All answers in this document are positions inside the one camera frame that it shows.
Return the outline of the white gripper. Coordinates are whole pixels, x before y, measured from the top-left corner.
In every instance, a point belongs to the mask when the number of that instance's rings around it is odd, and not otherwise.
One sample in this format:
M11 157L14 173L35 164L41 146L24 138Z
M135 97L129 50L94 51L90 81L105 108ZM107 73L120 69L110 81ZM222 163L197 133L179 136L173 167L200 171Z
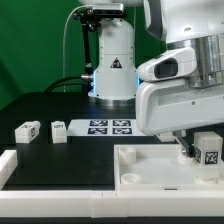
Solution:
M180 130L224 122L224 85L189 89L185 79L143 82L136 93L136 121L145 135L175 132L185 157L194 147Z

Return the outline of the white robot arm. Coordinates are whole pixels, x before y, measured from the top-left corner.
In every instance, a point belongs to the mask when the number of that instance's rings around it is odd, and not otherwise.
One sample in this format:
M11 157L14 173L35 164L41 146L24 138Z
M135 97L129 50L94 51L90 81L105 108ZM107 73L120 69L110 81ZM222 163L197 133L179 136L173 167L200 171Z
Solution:
M136 120L146 135L224 122L224 0L136 0L167 50L141 64Z

